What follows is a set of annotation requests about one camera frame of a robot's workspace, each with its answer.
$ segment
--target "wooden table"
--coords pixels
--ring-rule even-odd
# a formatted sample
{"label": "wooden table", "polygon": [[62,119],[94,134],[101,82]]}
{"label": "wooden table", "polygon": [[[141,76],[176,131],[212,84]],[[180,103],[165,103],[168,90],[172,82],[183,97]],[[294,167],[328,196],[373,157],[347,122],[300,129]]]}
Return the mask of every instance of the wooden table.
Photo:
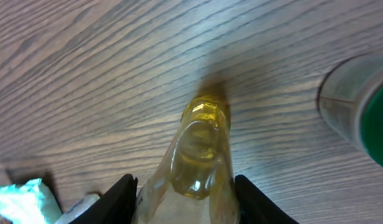
{"label": "wooden table", "polygon": [[157,167],[206,80],[235,174],[300,223],[383,223],[383,169],[330,130],[318,87],[383,52],[383,0],[0,0],[0,183],[44,176],[67,210]]}

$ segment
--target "brown tabletop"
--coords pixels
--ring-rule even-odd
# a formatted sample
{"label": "brown tabletop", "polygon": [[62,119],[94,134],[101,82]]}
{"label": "brown tabletop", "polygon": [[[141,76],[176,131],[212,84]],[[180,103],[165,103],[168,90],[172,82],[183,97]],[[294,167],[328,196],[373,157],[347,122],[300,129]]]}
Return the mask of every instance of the brown tabletop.
{"label": "brown tabletop", "polygon": [[300,223],[383,223],[383,168],[316,108],[340,62],[383,52],[383,0],[0,0],[0,183],[68,210],[157,167],[205,80],[235,174]]}

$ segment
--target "can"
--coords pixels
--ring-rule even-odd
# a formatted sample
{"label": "can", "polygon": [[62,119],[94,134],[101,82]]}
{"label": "can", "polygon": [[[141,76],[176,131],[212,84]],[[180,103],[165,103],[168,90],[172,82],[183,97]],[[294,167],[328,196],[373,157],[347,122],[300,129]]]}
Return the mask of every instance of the can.
{"label": "can", "polygon": [[383,55],[363,55],[336,68],[318,98],[321,116],[383,167]]}

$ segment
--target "transparent bottle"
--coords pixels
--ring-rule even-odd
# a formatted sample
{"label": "transparent bottle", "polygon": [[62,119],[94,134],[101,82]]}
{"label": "transparent bottle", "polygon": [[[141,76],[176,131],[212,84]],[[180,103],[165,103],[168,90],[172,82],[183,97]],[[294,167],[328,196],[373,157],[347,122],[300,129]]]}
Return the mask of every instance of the transparent bottle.
{"label": "transparent bottle", "polygon": [[195,98],[153,176],[139,192],[133,223],[239,222],[229,148],[229,110]]}

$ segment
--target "green lid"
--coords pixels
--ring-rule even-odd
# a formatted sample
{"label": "green lid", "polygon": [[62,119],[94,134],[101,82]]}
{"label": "green lid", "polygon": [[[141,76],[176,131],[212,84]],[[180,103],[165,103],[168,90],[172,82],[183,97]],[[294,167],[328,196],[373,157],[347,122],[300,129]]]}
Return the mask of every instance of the green lid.
{"label": "green lid", "polygon": [[368,154],[383,167],[383,85],[372,96],[363,113],[361,138]]}

